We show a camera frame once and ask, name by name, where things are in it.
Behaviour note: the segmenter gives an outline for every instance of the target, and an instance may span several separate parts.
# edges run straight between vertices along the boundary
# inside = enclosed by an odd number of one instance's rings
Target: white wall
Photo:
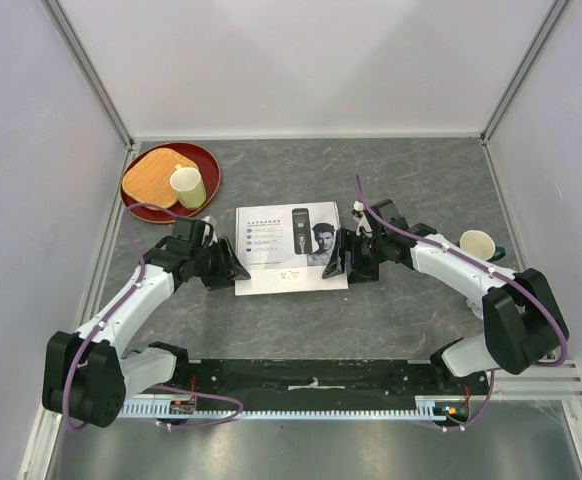
[[[551,0],[62,0],[134,135],[479,132]]]
[[[38,1],[0,0],[0,480],[75,325],[124,149]]]
[[[529,262],[547,274],[582,373],[582,0],[571,2],[492,151]]]

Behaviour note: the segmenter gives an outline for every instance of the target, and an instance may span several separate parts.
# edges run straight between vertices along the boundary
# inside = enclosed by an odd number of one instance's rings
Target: gray marble surface
[[[476,138],[316,139],[196,142],[218,159],[222,186],[204,214],[235,241],[239,206],[336,201],[343,226],[359,173],[373,202],[391,198],[409,223],[424,222],[456,241],[468,229],[488,232],[516,266],[504,217]],[[142,151],[152,144],[143,144]],[[129,219],[143,249],[170,232]],[[137,259],[118,235],[104,289],[107,302]],[[193,358],[426,359],[446,343],[481,331],[463,297],[439,281],[384,264],[375,284],[349,290],[235,297],[207,292],[199,280],[160,305],[129,348],[161,340]]]

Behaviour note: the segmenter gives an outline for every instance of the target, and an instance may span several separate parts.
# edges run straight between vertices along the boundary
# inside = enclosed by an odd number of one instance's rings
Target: hair clipper image
[[[296,255],[307,255],[313,252],[309,210],[294,208],[291,210],[291,216],[293,219],[293,246]]]

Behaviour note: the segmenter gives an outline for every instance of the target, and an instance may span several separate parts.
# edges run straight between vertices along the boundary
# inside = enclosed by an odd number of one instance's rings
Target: white box
[[[236,254],[251,280],[235,294],[348,288],[346,275],[322,279],[339,228],[335,202],[238,208]]]

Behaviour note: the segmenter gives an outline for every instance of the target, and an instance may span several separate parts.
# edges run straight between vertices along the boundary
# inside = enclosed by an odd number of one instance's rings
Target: gray floor
[[[512,252],[477,139],[200,143],[216,155],[224,178],[208,213],[231,239],[241,205],[335,200],[344,225],[353,226],[346,212],[357,172],[371,200],[393,199],[410,222],[452,240],[485,230]],[[142,248],[170,231],[130,224]],[[118,238],[104,301],[135,264]],[[515,261],[510,255],[503,264]],[[423,359],[480,330],[460,295],[386,265],[377,284],[302,295],[234,297],[194,281],[154,312],[130,348],[162,340],[194,358]],[[565,425],[560,405],[549,403],[494,403],[469,431],[446,435],[391,421],[238,421],[169,434],[152,422],[118,420],[67,436],[49,479],[581,479]]]
[[[510,255],[511,241],[482,147],[475,138],[255,140],[198,142],[222,168],[217,198],[204,212],[232,241],[235,208],[333,201],[341,223],[349,215],[361,175],[371,201],[391,198],[411,223],[424,222],[450,240],[468,229],[488,232]],[[143,144],[143,151],[153,145]],[[130,219],[144,249],[170,232]],[[105,285],[108,301],[128,280],[136,258],[118,236]],[[235,297],[208,293],[194,280],[162,304],[132,340],[144,348],[161,340],[192,357],[413,358],[480,332],[463,298],[442,283],[386,264],[377,284],[348,291]]]
[[[243,420],[67,435],[48,480],[582,480],[560,404],[492,404],[464,433],[399,421]]]

